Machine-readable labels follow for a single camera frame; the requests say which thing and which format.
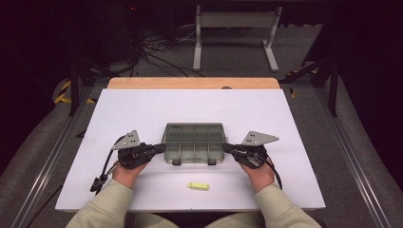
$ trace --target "sleeve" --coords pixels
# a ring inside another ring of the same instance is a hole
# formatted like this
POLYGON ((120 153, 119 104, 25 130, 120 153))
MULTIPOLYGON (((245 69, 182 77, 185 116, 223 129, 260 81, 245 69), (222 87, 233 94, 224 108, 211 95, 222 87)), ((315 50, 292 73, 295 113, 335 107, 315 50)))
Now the sleeve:
POLYGON ((133 190, 115 180, 71 219, 67 227, 124 227, 125 213, 133 197, 133 190))
POLYGON ((302 209, 294 205, 275 183, 255 195, 266 227, 320 227, 302 209))

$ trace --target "metal stand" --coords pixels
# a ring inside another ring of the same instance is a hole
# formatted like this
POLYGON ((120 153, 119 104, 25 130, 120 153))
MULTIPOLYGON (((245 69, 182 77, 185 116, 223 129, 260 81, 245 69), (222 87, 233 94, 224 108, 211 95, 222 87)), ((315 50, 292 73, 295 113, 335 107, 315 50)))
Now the metal stand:
POLYGON ((99 66, 98 64, 77 55, 70 61, 70 80, 71 80, 71 110, 68 116, 73 116, 78 106, 80 105, 80 93, 79 93, 79 78, 84 86, 94 86, 95 78, 90 72, 90 68, 93 67, 108 77, 120 77, 118 74, 99 66))
POLYGON ((278 72, 278 65, 273 54, 272 44, 275 38, 281 7, 275 12, 202 12, 201 6, 196 9, 196 47, 193 68, 201 69, 202 60, 202 28, 269 28, 270 35, 263 41, 264 51, 273 72, 278 72))
POLYGON ((337 60, 335 59, 324 59, 313 63, 297 73, 293 74, 290 77, 285 79, 278 80, 280 84, 289 84, 293 82, 295 79, 300 78, 312 70, 318 68, 317 74, 312 79, 313 87, 323 87, 329 77, 331 77, 330 91, 329 91, 329 103, 328 106, 333 114, 336 117, 336 95, 337 95, 337 83, 338 83, 338 66, 337 60))

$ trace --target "gray plastic container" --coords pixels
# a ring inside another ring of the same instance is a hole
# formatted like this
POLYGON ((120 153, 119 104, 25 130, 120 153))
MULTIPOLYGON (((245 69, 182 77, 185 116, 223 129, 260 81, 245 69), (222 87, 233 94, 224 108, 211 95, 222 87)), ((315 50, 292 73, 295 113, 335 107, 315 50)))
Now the gray plastic container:
POLYGON ((163 133, 167 163, 221 163, 225 143, 222 123, 168 123, 163 133))

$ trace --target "yellow sponge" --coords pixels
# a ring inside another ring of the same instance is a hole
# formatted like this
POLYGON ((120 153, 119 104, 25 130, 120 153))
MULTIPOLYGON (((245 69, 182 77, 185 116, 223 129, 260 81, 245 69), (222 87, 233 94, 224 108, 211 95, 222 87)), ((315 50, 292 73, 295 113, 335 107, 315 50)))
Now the yellow sponge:
POLYGON ((197 183, 197 182, 189 182, 187 184, 187 187, 190 189, 203 190, 203 191, 208 191, 208 189, 210 189, 210 185, 208 185, 207 183, 197 183))

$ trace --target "white paper sheet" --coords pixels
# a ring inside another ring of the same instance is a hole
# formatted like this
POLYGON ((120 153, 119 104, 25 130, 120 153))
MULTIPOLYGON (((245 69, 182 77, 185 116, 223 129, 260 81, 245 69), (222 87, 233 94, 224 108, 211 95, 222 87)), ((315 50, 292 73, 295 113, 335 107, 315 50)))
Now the white paper sheet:
MULTIPOLYGON (((136 129, 140 140, 160 143, 167 123, 222 123, 229 143, 241 143, 249 130, 279 137, 266 144, 285 194, 306 209, 323 208, 315 174, 280 89, 105 89, 68 173, 56 209, 77 211, 94 198, 89 192, 116 140, 136 129)), ((117 160, 115 152, 110 165, 117 160)), ((140 174, 130 211, 258 210, 249 180, 226 155, 223 163, 165 163, 157 155, 140 174), (189 182, 210 184, 191 190, 189 182)))

